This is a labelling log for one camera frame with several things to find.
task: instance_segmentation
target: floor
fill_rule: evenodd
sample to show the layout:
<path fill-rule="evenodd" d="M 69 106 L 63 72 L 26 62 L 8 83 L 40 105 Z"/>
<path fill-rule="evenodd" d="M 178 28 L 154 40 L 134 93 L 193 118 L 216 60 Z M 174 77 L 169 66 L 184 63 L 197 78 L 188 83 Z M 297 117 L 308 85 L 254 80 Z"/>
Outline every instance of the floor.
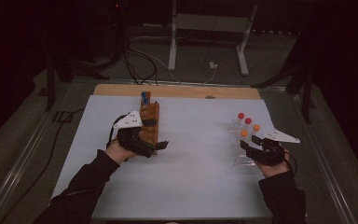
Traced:
<path fill-rule="evenodd" d="M 189 39 L 179 41 L 177 67 L 171 73 L 166 69 L 169 38 L 137 35 L 131 41 L 131 48 L 156 57 L 152 57 L 152 61 L 158 71 L 159 85 L 249 87 L 277 75 L 291 47 L 296 43 L 295 36 L 251 34 L 245 49 L 250 74 L 244 77 L 240 74 L 235 53 L 235 45 L 239 39 L 227 36 L 223 41 L 212 45 L 208 41 L 202 43 L 203 39 L 210 38 L 190 34 Z M 97 58 L 98 63 L 104 60 L 105 58 Z M 154 65 L 145 58 L 129 54 L 129 62 L 140 77 L 147 77 L 154 71 Z M 209 62 L 217 63 L 217 68 L 209 68 Z M 7 214 L 1 223 L 32 223 L 48 205 L 81 120 L 79 112 L 72 122 L 64 124 L 60 129 L 60 123 L 54 121 L 56 112 L 84 108 L 88 97 L 99 83 L 133 83 L 123 61 L 102 71 L 102 75 L 110 79 L 101 81 L 76 73 L 72 83 L 58 83 L 57 101 L 50 112 L 45 111 L 46 97 L 38 96 L 40 90 L 46 87 L 46 72 L 35 77 L 34 92 L 0 130 L 0 220 Z M 298 112 L 301 93 L 284 93 L 288 80 L 281 80 L 270 88 L 260 90 L 260 95 L 266 101 L 274 125 L 284 132 L 298 133 L 305 140 L 299 146 L 288 147 L 295 152 L 300 164 L 296 181 L 307 192 L 308 222 L 358 223 L 358 161 L 318 87 L 312 87 L 314 107 L 310 110 L 311 124 L 307 124 Z M 152 77 L 145 85 L 155 82 Z M 16 161 L 24 151 L 29 154 L 24 156 L 27 159 L 24 160 L 23 167 L 13 170 L 13 167 L 19 167 L 16 166 Z M 48 168 L 33 185 L 50 155 L 52 160 Z M 12 182 L 4 185 L 7 176 L 12 177 L 9 179 Z M 23 199 L 16 203 L 22 195 L 25 195 Z M 270 223 L 270 220 L 261 218 L 244 222 Z M 243 223 L 243 220 L 224 220 L 221 223 Z"/>

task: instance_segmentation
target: dark background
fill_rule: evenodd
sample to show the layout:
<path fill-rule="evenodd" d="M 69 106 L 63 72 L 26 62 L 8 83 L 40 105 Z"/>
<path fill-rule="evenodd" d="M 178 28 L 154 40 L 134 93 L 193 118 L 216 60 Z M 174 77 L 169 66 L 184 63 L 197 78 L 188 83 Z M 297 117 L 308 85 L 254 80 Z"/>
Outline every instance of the dark background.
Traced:
<path fill-rule="evenodd" d="M 170 23 L 171 1 L 120 2 L 127 13 L 125 21 L 131 25 Z M 181 3 L 178 8 L 184 12 L 200 10 L 202 3 L 178 2 Z M 274 31 L 299 35 L 286 66 L 310 60 L 315 45 L 322 46 L 317 57 L 312 58 L 315 61 L 313 81 L 321 87 L 358 158 L 358 1 L 259 2 L 254 22 L 257 33 Z M 87 21 L 79 19 L 81 13 L 85 15 L 82 8 L 89 3 L 85 0 L 0 0 L 0 127 L 34 89 L 32 78 L 46 68 L 47 39 L 56 40 L 55 46 L 80 59 L 92 59 L 95 52 L 92 52 L 89 39 L 97 34 L 90 31 Z M 226 1 L 215 0 L 215 3 L 221 5 Z M 233 4 L 245 3 L 233 1 Z M 204 14 L 241 14 L 240 10 L 202 8 L 200 13 Z M 89 12 L 88 17 L 97 21 L 102 15 L 103 11 L 96 9 Z"/>

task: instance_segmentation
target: human hand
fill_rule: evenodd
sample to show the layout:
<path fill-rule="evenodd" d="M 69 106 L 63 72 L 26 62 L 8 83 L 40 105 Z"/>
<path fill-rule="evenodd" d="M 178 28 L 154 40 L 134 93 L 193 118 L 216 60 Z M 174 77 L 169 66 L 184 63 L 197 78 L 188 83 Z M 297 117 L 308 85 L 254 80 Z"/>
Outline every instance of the human hand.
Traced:
<path fill-rule="evenodd" d="M 112 144 L 106 149 L 105 153 L 115 162 L 121 164 L 126 159 L 134 157 L 138 154 L 121 147 L 118 141 L 113 141 Z"/>
<path fill-rule="evenodd" d="M 289 161 L 289 154 L 287 154 L 289 151 L 287 149 L 285 149 L 284 151 L 284 158 Z M 274 166 L 267 166 L 257 161 L 255 161 L 255 164 L 261 170 L 264 177 L 270 177 L 273 175 L 278 175 L 290 171 L 289 165 L 285 161 Z"/>

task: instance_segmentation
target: black sleeve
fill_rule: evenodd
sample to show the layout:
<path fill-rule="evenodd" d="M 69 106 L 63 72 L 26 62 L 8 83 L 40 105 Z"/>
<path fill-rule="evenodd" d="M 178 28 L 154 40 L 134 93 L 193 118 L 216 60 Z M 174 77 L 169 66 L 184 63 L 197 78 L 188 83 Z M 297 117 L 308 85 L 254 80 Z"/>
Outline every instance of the black sleeve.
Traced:
<path fill-rule="evenodd" d="M 118 167 L 104 151 L 98 150 L 94 161 L 79 170 L 68 188 L 51 200 L 34 224 L 89 224 L 104 184 Z"/>
<path fill-rule="evenodd" d="M 273 224 L 306 223 L 305 193 L 290 172 L 260 180 L 264 201 L 273 215 Z"/>

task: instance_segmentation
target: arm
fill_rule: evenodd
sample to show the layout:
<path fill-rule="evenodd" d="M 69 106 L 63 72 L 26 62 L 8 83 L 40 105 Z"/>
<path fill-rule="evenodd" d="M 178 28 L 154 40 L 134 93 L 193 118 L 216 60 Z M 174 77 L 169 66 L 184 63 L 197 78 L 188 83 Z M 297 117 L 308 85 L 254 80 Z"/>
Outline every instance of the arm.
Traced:
<path fill-rule="evenodd" d="M 135 153 L 122 148 L 118 142 L 112 143 L 106 151 L 98 150 L 94 161 L 79 170 L 68 188 L 51 200 L 34 223 L 90 223 L 109 176 L 124 160 L 133 156 Z"/>
<path fill-rule="evenodd" d="M 303 190 L 299 189 L 285 162 L 275 166 L 256 163 L 263 175 L 259 186 L 264 195 L 264 201 L 273 215 L 273 224 L 303 224 L 306 223 L 306 199 Z"/>

